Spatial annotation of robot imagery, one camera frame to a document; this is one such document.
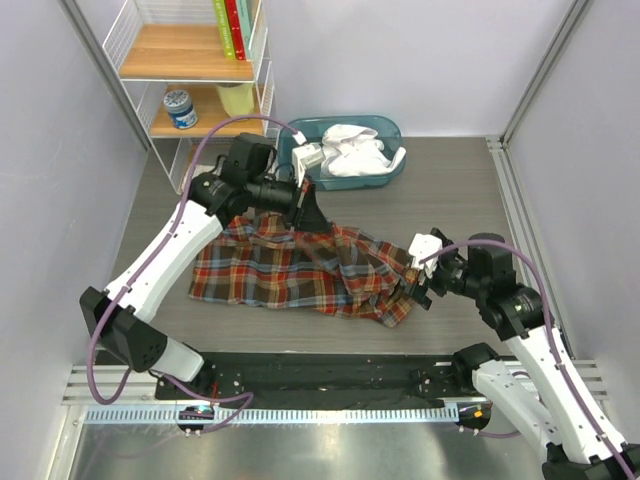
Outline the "plaid flannel long sleeve shirt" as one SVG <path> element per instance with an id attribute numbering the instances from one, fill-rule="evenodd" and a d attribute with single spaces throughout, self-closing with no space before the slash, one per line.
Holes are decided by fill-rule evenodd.
<path id="1" fill-rule="evenodd" d="M 293 232 L 280 215 L 235 218 L 194 261 L 193 300 L 269 309 L 304 308 L 325 315 L 399 325 L 416 302 L 409 253 L 353 227 Z"/>

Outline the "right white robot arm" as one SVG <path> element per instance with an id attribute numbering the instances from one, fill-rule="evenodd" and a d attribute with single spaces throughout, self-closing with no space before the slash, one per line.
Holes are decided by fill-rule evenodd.
<path id="1" fill-rule="evenodd" d="M 424 307 L 429 292 L 473 300 L 535 386 L 527 391 L 486 344 L 452 357 L 455 389 L 492 401 L 536 450 L 544 478 L 638 478 L 638 445 L 611 423 L 578 373 L 526 255 L 497 234 L 455 243 L 438 229 L 415 234 L 408 252 L 418 272 L 410 295 Z"/>

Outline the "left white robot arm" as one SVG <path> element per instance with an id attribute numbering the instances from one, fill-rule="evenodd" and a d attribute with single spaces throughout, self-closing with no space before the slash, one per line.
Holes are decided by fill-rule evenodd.
<path id="1" fill-rule="evenodd" d="M 88 288 L 80 298 L 94 342 L 135 372 L 154 370 L 178 380 L 190 398 L 205 397 L 212 373 L 195 349 L 151 326 L 175 281 L 231 221 L 249 209 L 275 212 L 294 231 L 332 229 L 318 207 L 304 156 L 311 146 L 300 133 L 292 151 L 292 176 L 278 180 L 270 166 L 275 152 L 258 135 L 243 133 L 214 170 L 193 177 L 169 221 L 134 263 L 103 290 Z"/>

